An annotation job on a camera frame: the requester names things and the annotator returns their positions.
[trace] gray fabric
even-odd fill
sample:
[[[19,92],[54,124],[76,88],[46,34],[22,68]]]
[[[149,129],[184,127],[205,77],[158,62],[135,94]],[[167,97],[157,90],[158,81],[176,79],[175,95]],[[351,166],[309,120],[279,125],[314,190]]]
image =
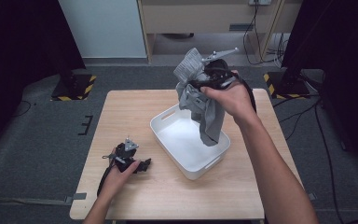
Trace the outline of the gray fabric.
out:
[[[191,118],[200,124],[200,139],[211,147],[219,142],[225,110],[215,100],[188,84],[191,80],[208,79],[203,68],[201,55],[196,49],[191,49],[173,73],[179,79],[176,85],[179,108],[191,111]]]

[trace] black strap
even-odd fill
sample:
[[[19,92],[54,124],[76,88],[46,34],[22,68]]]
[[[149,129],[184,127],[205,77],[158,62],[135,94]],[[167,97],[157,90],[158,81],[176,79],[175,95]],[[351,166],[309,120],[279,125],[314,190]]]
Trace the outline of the black strap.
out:
[[[100,186],[98,187],[97,197],[100,195],[101,189],[103,189],[103,183],[106,177],[109,175],[110,170],[115,166],[115,159],[112,159],[109,163],[109,166],[106,168],[105,172],[103,173],[103,177],[101,178]]]
[[[243,80],[243,78],[241,78],[241,83],[243,84],[243,86],[245,86],[246,90],[248,91],[249,96],[251,98],[252,107],[254,108],[255,112],[257,113],[257,110],[255,108],[255,96],[253,94],[252,89],[249,87],[248,83],[246,83],[245,80]]]

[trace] hand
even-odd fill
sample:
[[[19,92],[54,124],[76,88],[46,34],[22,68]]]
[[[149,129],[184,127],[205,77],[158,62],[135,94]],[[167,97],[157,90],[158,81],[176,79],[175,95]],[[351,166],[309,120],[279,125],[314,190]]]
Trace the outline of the hand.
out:
[[[201,87],[200,90],[209,98],[216,100],[234,119],[255,114],[249,93],[239,81],[234,81],[222,91],[209,87]]]
[[[107,198],[112,201],[113,197],[123,188],[131,174],[138,168],[140,162],[141,161],[133,162],[123,173],[121,173],[116,166],[113,167],[104,180],[99,197]]]

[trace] left hand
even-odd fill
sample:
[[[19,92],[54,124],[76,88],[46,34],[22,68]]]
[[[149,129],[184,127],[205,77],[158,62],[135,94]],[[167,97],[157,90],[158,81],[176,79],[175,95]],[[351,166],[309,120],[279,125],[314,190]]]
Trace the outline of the left hand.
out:
[[[113,200],[113,197],[123,188],[131,174],[138,168],[140,162],[141,161],[133,162],[123,173],[121,173],[116,166],[113,167],[104,180],[99,197],[108,198],[110,201]]]

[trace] yellow and black hazard tape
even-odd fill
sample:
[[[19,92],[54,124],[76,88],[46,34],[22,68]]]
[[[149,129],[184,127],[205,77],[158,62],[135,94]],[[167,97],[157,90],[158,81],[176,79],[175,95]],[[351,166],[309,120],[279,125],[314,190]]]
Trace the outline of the yellow and black hazard tape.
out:
[[[291,99],[291,98],[307,99],[307,98],[310,98],[309,96],[304,96],[304,95],[300,95],[300,94],[278,94],[275,91],[275,88],[271,82],[271,79],[269,78],[269,74],[264,74],[264,80],[267,83],[267,87],[268,87],[269,93],[271,94],[272,99]]]
[[[95,78],[97,78],[97,76],[91,76],[89,78],[89,83],[87,88],[84,90],[84,93],[82,95],[78,95],[78,96],[66,96],[66,95],[62,95],[62,96],[58,96],[58,97],[51,97],[52,101],[72,101],[72,100],[86,100],[87,97],[89,96],[92,86],[94,85],[94,81]]]

